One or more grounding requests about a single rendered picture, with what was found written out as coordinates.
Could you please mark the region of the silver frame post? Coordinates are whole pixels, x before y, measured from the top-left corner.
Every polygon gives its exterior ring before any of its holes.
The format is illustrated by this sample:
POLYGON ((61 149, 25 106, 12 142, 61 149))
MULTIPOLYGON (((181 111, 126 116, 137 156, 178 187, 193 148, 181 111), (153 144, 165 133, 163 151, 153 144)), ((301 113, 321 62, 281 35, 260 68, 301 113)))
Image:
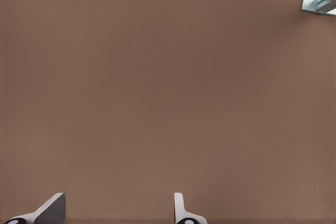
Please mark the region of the silver frame post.
POLYGON ((336 16, 336 0, 302 0, 300 10, 336 16))

